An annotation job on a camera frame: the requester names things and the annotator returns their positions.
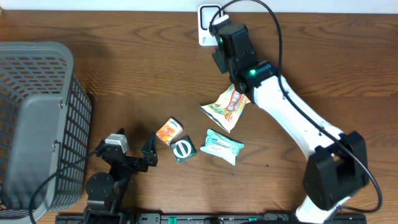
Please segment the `yellow wet wipes pack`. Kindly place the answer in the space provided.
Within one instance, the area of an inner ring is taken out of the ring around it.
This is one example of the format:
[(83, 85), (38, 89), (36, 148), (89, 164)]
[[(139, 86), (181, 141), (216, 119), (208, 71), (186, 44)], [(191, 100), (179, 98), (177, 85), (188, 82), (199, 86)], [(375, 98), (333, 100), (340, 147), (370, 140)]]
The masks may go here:
[(200, 109), (227, 133), (235, 127), (244, 107), (250, 103), (249, 98), (235, 90), (232, 84), (219, 98)]

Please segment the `teal wet wipes pack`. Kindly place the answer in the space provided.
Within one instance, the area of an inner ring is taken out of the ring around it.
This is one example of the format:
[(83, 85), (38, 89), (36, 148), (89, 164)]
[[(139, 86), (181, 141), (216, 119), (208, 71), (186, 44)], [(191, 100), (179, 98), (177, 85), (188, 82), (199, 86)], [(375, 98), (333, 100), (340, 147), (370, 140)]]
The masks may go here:
[(232, 166), (236, 165), (236, 157), (244, 144), (226, 136), (217, 133), (212, 129), (206, 132), (205, 145), (200, 148), (201, 151), (220, 157), (229, 162)]

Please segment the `orange tissue packet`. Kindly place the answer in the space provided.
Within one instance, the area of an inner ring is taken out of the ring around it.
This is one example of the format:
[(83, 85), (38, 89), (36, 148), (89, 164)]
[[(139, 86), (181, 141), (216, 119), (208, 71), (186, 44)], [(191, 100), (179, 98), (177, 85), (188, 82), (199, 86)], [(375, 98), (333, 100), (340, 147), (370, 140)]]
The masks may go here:
[(156, 132), (156, 136), (166, 145), (183, 132), (183, 126), (174, 118), (169, 120)]

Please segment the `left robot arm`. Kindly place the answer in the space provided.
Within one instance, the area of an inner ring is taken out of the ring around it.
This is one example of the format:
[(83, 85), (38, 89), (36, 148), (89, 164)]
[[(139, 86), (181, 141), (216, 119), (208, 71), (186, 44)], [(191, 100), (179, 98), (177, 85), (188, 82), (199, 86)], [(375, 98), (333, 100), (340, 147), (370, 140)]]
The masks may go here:
[(123, 198), (132, 177), (147, 172), (158, 163), (156, 135), (152, 133), (144, 144), (142, 157), (131, 157), (124, 128), (100, 141), (95, 154), (110, 165), (108, 172), (97, 172), (86, 183), (87, 207), (83, 223), (134, 223), (130, 211), (122, 208)]

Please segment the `green square box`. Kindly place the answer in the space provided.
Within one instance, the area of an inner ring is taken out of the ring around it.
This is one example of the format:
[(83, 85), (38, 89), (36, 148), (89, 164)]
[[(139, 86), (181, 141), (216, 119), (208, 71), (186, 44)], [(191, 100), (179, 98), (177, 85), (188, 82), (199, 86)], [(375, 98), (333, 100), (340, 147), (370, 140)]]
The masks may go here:
[(193, 143), (188, 136), (173, 142), (170, 148), (175, 156), (176, 161), (181, 164), (187, 159), (195, 156), (197, 154)]

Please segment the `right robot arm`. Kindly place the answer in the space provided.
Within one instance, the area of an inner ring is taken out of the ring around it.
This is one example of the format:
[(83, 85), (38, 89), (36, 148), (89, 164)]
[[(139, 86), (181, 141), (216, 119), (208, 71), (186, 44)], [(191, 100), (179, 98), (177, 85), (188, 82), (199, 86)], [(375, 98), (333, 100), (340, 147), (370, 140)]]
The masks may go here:
[(244, 24), (213, 25), (218, 42), (213, 59), (240, 94), (269, 113), (302, 150), (307, 167), (307, 194), (295, 216), (304, 223), (325, 223), (340, 205), (369, 183), (366, 143), (356, 131), (345, 134), (312, 110), (277, 75), (269, 62), (254, 52)]

